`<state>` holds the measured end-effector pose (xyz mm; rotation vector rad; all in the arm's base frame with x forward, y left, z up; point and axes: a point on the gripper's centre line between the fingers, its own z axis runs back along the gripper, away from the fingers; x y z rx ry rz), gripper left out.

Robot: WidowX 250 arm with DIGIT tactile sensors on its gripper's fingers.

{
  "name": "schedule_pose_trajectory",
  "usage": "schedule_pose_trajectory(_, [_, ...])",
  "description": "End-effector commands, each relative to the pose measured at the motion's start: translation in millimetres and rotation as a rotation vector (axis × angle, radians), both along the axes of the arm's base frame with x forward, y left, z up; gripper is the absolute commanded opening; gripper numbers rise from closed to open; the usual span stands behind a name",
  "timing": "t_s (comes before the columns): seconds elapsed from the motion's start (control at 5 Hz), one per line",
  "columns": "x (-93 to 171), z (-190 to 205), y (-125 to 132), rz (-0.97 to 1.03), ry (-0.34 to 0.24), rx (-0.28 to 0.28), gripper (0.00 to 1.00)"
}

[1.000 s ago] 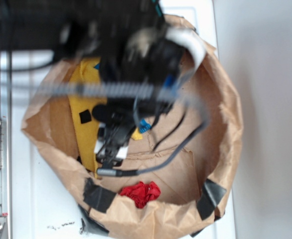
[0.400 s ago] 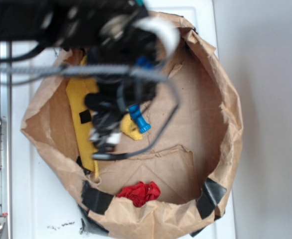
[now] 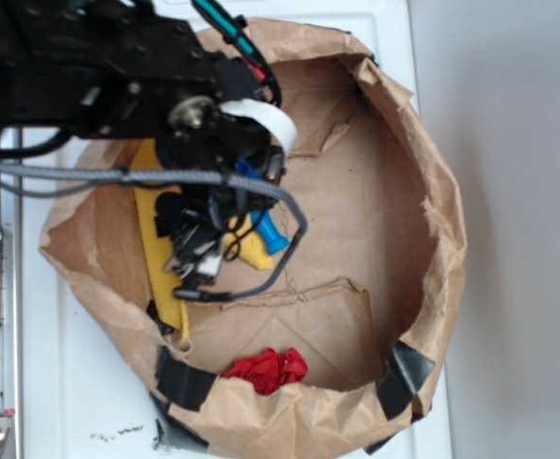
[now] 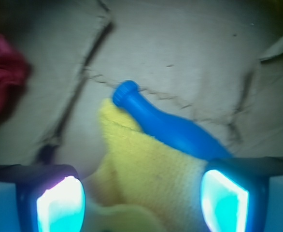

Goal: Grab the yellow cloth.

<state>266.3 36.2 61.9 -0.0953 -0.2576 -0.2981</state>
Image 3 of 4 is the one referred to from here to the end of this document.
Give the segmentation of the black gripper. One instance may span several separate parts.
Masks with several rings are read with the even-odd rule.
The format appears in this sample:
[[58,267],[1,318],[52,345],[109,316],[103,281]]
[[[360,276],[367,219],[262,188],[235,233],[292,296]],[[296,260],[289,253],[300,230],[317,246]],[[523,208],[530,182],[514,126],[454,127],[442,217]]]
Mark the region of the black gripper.
[[[236,170],[248,161],[263,183],[279,184],[286,161],[286,114],[273,104],[240,98],[213,105],[200,100],[181,111],[181,130],[173,137],[156,139],[162,168],[216,172],[228,178],[245,177]],[[239,229],[252,212],[271,209],[277,199],[226,182],[181,183],[179,191],[165,191],[155,204],[159,236],[171,239],[220,239]],[[180,278],[192,272],[198,283],[213,284],[224,256],[224,241],[202,254],[189,244],[172,242],[172,252],[162,269]]]

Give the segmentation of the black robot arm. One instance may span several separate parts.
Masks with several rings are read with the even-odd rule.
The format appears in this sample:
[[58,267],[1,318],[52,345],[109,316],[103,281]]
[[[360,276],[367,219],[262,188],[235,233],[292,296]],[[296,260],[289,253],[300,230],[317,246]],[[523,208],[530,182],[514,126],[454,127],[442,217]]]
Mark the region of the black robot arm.
[[[236,56],[209,52],[150,1],[0,1],[0,186],[6,176],[156,189],[148,221],[187,297],[212,283],[246,222],[284,199],[288,148],[247,106],[278,111],[279,82],[246,20],[194,5]],[[68,141],[149,140],[155,166],[37,169]]]

